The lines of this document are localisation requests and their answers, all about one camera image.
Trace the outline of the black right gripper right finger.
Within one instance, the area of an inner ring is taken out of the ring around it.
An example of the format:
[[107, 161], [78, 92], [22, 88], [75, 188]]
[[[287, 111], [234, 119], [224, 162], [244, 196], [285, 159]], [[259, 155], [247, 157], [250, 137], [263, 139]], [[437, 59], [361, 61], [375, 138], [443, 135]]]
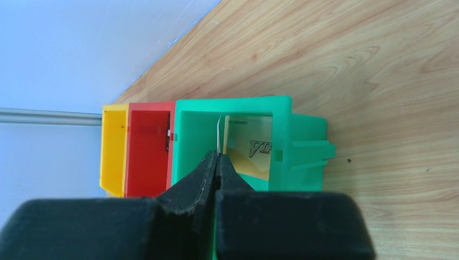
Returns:
[[335, 192], [255, 191], [220, 154], [218, 259], [375, 259], [362, 212]]

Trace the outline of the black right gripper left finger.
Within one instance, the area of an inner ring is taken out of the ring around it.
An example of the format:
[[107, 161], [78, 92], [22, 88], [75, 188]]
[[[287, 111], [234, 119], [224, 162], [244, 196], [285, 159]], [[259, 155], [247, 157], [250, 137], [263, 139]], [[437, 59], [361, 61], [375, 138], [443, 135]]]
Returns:
[[212, 259], [216, 151], [157, 197], [33, 199], [1, 230], [1, 259]]

